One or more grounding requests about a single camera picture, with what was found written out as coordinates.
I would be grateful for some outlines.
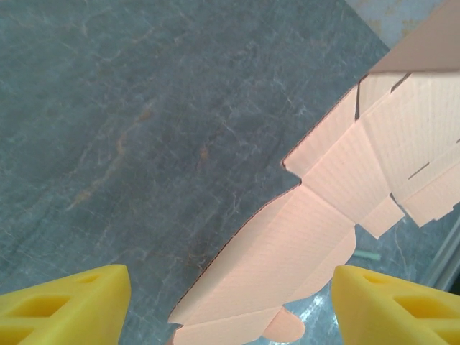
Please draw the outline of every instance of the corrugated cardboard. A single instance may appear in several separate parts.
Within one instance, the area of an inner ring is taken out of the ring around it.
[[[302,321],[282,305],[350,258],[355,224],[379,237],[404,216],[396,203],[423,225],[460,201],[459,33],[450,0],[299,142],[283,165],[302,183],[248,220],[178,303],[172,344],[294,341]]]

